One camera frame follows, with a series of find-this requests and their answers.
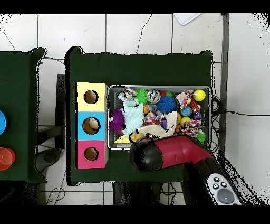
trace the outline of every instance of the blue box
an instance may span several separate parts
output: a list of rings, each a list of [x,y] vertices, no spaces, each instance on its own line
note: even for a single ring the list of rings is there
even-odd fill
[[[86,118],[93,117],[99,121],[100,129],[97,133],[89,135],[82,128],[83,121]],[[78,111],[78,140],[105,140],[107,127],[105,125],[105,112],[84,112]]]

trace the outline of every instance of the metal tray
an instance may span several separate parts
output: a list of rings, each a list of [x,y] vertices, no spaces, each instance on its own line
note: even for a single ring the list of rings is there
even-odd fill
[[[114,109],[118,109],[123,107],[123,102],[120,101],[117,96],[120,92],[124,91],[127,88],[132,88],[134,90],[136,89],[145,89],[145,90],[150,90],[150,89],[157,89],[159,91],[163,90],[169,90],[173,93],[174,96],[177,94],[183,92],[186,89],[202,89],[206,93],[205,99],[202,101],[201,104],[201,116],[203,120],[205,121],[204,128],[202,130],[206,134],[206,142],[205,144],[210,143],[211,141],[211,89],[207,86],[133,86],[133,85],[111,85],[108,87],[108,124],[109,124],[109,117],[112,114],[112,111]],[[107,132],[107,146],[111,150],[129,150],[131,143],[114,143],[116,139],[118,139],[121,135],[115,133],[112,130],[108,130]]]

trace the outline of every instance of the blue spiky ball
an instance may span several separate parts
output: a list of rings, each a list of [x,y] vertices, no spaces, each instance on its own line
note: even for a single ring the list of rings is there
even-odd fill
[[[170,96],[162,96],[156,105],[158,110],[165,114],[173,112],[176,107],[174,98]]]

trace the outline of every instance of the blue knob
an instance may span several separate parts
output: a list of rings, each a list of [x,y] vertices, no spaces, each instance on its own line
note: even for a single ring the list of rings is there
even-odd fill
[[[0,135],[5,131],[7,125],[7,119],[4,113],[0,110]]]

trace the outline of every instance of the colorful box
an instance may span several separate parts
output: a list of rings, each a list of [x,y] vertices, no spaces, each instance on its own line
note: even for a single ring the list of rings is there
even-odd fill
[[[107,86],[104,83],[78,82],[76,97],[76,168],[105,168],[107,148]]]

